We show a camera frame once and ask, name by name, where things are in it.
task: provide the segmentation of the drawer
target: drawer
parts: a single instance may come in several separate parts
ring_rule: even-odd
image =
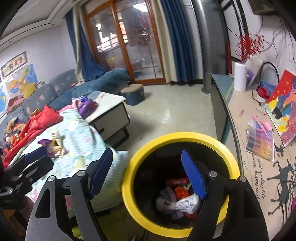
[[[130,120],[127,116],[123,103],[120,103],[115,108],[111,109],[106,114],[99,116],[98,119],[92,122],[92,126],[100,131],[100,135],[105,141],[118,132],[120,129],[129,124]]]

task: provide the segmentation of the ceiling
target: ceiling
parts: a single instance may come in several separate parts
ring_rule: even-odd
[[[28,0],[13,17],[2,37],[32,23],[48,19],[60,0]]]
[[[28,0],[1,36],[0,52],[31,34],[61,25],[66,13],[78,2],[80,0]]]

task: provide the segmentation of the yellow trash can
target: yellow trash can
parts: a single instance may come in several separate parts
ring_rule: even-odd
[[[232,153],[218,140],[195,132],[177,132],[156,138],[144,145],[130,160],[122,182],[122,196],[133,219],[148,231],[172,238],[188,237],[194,220],[171,220],[156,210],[156,198],[167,179],[184,177],[181,152],[189,149],[197,161],[223,177],[237,179],[239,167]],[[217,224],[225,217],[228,197]]]

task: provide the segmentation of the blue ottoman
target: blue ottoman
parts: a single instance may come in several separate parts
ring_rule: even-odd
[[[144,87],[141,84],[131,84],[120,92],[126,98],[128,105],[137,105],[145,99]]]

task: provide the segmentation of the sliding door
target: sliding door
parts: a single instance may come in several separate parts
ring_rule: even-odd
[[[134,83],[165,82],[149,2],[107,1],[85,17],[92,48],[105,71],[123,67]]]

